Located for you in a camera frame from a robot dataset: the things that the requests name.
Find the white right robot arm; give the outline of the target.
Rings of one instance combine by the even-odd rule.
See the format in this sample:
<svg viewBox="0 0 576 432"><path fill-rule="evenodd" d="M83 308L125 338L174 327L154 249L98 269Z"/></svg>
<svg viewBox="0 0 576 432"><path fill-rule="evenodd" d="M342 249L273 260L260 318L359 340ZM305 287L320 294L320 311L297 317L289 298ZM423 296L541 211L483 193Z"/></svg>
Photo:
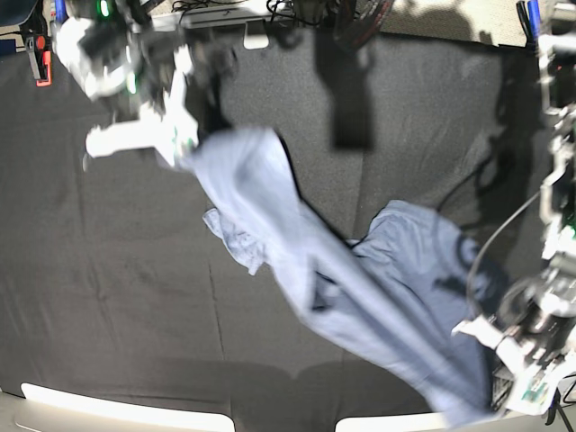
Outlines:
<svg viewBox="0 0 576 432"><path fill-rule="evenodd" d="M158 27L155 1L66 1L53 27L60 63L91 101L112 114L85 138L87 158L154 149L175 167L203 138L186 99L234 67L236 56L216 40L198 39L176 22Z"/></svg>

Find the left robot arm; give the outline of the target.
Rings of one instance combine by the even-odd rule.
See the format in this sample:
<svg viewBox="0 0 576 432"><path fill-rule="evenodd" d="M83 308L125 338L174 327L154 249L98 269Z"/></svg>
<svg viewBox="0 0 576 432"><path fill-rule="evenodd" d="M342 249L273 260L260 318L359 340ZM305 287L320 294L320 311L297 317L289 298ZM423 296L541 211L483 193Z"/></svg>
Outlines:
<svg viewBox="0 0 576 432"><path fill-rule="evenodd" d="M540 416L557 407L561 381L575 372L575 3L548 1L532 13L542 108L552 132L550 174L528 199L544 225L543 269L512 284L488 313L473 291L487 251L466 282L472 319L454 332L476 338L499 359L492 407Z"/></svg>

